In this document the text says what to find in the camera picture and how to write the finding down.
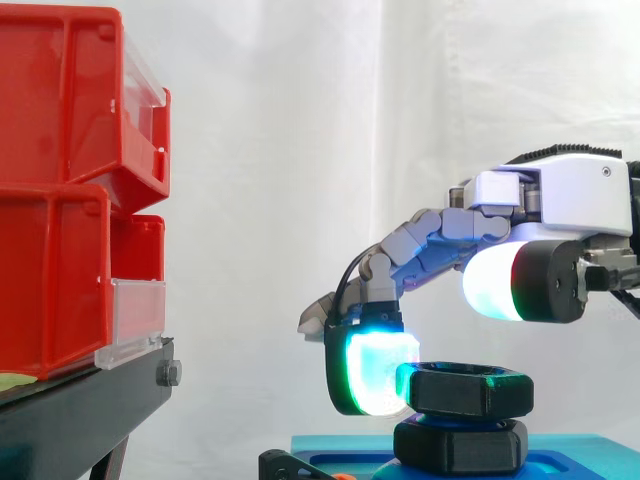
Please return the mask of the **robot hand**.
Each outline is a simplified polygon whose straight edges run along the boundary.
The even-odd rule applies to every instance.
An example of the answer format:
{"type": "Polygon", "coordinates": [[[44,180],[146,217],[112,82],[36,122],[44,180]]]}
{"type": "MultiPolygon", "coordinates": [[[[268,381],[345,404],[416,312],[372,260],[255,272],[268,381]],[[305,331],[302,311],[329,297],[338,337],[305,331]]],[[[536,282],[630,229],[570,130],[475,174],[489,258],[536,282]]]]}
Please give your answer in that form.
{"type": "Polygon", "coordinates": [[[444,418],[525,415],[507,400],[529,380],[496,367],[419,367],[403,294],[463,275],[467,303],[505,321],[568,324],[592,292],[639,309],[639,166],[618,150],[555,144],[517,156],[448,191],[345,270],[298,330],[325,350],[331,402],[344,415],[406,408],[444,418]]]}

